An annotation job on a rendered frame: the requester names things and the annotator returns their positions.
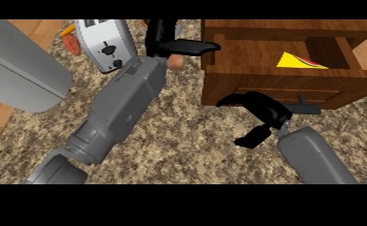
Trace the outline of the large grey appliance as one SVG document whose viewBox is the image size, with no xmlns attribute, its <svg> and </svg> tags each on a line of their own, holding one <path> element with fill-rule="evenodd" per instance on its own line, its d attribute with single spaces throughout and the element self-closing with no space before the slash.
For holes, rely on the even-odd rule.
<svg viewBox="0 0 367 226">
<path fill-rule="evenodd" d="M 42 113 L 67 98 L 70 87 L 68 68 L 16 26 L 0 19 L 0 103 Z"/>
</svg>

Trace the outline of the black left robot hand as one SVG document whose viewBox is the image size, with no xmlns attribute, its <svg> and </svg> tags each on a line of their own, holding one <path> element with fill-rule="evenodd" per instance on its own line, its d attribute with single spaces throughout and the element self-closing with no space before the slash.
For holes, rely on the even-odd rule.
<svg viewBox="0 0 367 226">
<path fill-rule="evenodd" d="M 175 38 L 178 19 L 153 19 L 148 24 L 145 37 L 147 55 L 169 57 L 172 54 L 201 56 L 221 50 L 221 45 L 212 42 Z"/>
</svg>

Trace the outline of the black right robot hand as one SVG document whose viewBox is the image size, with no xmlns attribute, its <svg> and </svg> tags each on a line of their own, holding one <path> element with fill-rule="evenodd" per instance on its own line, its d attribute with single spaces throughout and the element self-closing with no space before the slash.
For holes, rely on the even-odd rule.
<svg viewBox="0 0 367 226">
<path fill-rule="evenodd" d="M 281 129 L 286 121 L 292 119 L 293 113 L 278 101 L 258 91 L 225 96 L 218 101 L 216 106 L 225 105 L 241 105 L 264 122 L 244 137 L 234 141 L 234 144 L 241 147 L 256 148 L 271 136 L 271 128 Z"/>
</svg>

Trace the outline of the orange vegetable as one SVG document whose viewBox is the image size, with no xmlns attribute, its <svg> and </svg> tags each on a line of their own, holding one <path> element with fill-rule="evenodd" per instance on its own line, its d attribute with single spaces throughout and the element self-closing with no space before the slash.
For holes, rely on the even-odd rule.
<svg viewBox="0 0 367 226">
<path fill-rule="evenodd" d="M 74 24 L 71 24 L 67 29 L 61 32 L 61 37 L 64 37 L 67 34 L 70 34 L 74 31 L 76 27 Z"/>
</svg>

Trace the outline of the red vegetable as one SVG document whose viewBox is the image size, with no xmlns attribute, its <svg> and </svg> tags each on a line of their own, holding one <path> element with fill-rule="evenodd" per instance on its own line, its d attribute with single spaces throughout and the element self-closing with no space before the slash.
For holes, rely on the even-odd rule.
<svg viewBox="0 0 367 226">
<path fill-rule="evenodd" d="M 67 47 L 68 51 L 76 56 L 79 56 L 80 55 L 80 44 L 79 44 L 77 38 L 71 34 L 67 34 L 64 36 L 64 43 L 65 43 L 65 47 Z"/>
</svg>

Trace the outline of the yellow watermelon slice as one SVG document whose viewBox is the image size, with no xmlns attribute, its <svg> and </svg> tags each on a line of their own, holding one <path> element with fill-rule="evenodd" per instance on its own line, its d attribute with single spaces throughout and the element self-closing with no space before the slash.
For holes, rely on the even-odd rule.
<svg viewBox="0 0 367 226">
<path fill-rule="evenodd" d="M 326 66 L 312 62 L 308 59 L 298 57 L 296 55 L 284 52 L 280 62 L 277 64 L 278 68 L 299 68 L 299 69 L 326 69 Z"/>
</svg>

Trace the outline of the brown wooden cabinet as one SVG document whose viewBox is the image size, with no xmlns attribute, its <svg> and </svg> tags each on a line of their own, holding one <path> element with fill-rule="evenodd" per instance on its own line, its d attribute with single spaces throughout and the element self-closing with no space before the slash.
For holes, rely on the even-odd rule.
<svg viewBox="0 0 367 226">
<path fill-rule="evenodd" d="M 219 63 L 274 67 L 287 52 L 329 69 L 349 69 L 367 19 L 204 19 L 203 39 L 221 44 Z"/>
</svg>

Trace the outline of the silver toaster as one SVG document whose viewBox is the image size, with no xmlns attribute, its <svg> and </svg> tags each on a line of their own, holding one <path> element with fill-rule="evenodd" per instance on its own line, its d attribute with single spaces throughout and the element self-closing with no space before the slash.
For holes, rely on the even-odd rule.
<svg viewBox="0 0 367 226">
<path fill-rule="evenodd" d="M 102 74 L 123 67 L 138 55 L 129 27 L 123 19 L 77 19 L 80 47 Z"/>
</svg>

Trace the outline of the tan cup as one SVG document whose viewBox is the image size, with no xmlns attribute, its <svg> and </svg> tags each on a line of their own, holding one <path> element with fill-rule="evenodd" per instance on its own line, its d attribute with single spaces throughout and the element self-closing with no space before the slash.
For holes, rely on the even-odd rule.
<svg viewBox="0 0 367 226">
<path fill-rule="evenodd" d="M 170 70 L 179 70 L 184 67 L 184 56 L 181 54 L 172 54 L 167 58 L 166 66 Z"/>
</svg>

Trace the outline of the brown wooden drawer front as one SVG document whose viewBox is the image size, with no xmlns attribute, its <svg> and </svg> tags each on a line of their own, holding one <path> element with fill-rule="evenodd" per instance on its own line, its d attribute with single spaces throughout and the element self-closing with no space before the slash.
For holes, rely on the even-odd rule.
<svg viewBox="0 0 367 226">
<path fill-rule="evenodd" d="M 305 102 L 335 110 L 367 96 L 367 71 L 255 66 L 206 67 L 203 104 L 213 106 L 232 93 L 259 91 L 281 103 Z"/>
</svg>

